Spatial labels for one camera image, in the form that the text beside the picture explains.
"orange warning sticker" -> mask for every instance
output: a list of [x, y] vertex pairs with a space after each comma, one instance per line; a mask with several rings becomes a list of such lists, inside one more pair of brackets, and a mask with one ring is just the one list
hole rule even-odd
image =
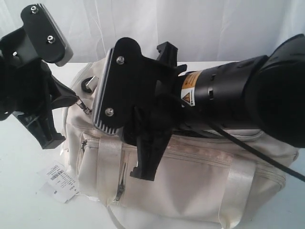
[[190, 93], [186, 94], [182, 99], [190, 103], [191, 101]]
[[202, 71], [193, 72], [186, 76], [184, 83], [182, 85], [182, 89], [195, 87], [197, 79]]

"bolt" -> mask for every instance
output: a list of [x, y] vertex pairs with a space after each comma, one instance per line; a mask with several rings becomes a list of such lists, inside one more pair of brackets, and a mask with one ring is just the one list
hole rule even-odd
[[53, 44], [55, 42], [55, 38], [51, 35], [48, 36], [48, 43]]
[[32, 6], [31, 8], [30, 8], [30, 10], [32, 11], [32, 13], [38, 13], [38, 8], [36, 7], [36, 6]]
[[113, 114], [114, 114], [114, 110], [113, 110], [112, 108], [107, 108], [107, 109], [105, 110], [105, 114], [106, 114], [108, 117], [111, 117], [111, 116], [113, 116]]
[[125, 58], [123, 56], [119, 56], [117, 59], [116, 59], [116, 62], [119, 64], [119, 65], [122, 65], [124, 64], [125, 62]]

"white table surface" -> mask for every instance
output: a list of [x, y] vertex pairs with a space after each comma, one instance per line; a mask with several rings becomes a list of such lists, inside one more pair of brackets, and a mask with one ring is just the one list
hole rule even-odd
[[[53, 75], [70, 85], [85, 63], [50, 65]], [[188, 63], [188, 70], [215, 66], [214, 62]], [[55, 110], [57, 131], [62, 129], [61, 110]], [[42, 150], [31, 134], [14, 118], [0, 122], [0, 229], [114, 229], [106, 208], [87, 197], [74, 197], [61, 204], [41, 193], [44, 181], [37, 172], [59, 158], [60, 148]], [[291, 168], [305, 174], [305, 152]], [[244, 229], [286, 229], [305, 226], [305, 184], [287, 177], [284, 190], [266, 203]], [[172, 219], [158, 219], [143, 228], [172, 228]], [[183, 222], [178, 228], [185, 228]]]

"white bag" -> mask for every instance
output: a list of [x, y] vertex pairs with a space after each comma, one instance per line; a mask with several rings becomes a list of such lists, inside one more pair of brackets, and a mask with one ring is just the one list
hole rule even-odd
[[[71, 87], [90, 108], [94, 92], [83, 92], [81, 83], [101, 77], [103, 66], [104, 60], [88, 64]], [[105, 206], [200, 220], [203, 228], [204, 221], [216, 222], [231, 229], [285, 186], [284, 172], [229, 140], [182, 136], [170, 140], [154, 182], [136, 179], [130, 176], [137, 164], [135, 147], [95, 129], [92, 117], [77, 105], [65, 108], [63, 117], [67, 170], [78, 177], [81, 193], [99, 198]], [[297, 148], [260, 130], [230, 133], [285, 166], [298, 156]]]

